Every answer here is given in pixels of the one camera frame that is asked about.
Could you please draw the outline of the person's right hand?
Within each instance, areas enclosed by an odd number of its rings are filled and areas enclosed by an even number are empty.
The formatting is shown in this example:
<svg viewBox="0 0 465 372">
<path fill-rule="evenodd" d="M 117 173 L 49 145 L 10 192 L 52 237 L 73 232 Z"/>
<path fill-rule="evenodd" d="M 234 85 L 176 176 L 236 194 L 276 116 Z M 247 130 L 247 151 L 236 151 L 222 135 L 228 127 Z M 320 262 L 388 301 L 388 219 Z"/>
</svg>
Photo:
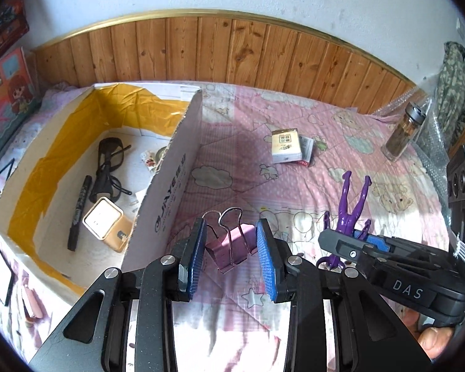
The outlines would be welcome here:
<svg viewBox="0 0 465 372">
<path fill-rule="evenodd" d="M 430 359 L 437 359 L 447 347 L 454 335 L 452 327 L 427 327 L 422 332 L 418 330 L 418 319 L 420 314 L 414 310 L 404 308 L 401 311 L 401 321 L 417 339 L 420 346 Z"/>
</svg>

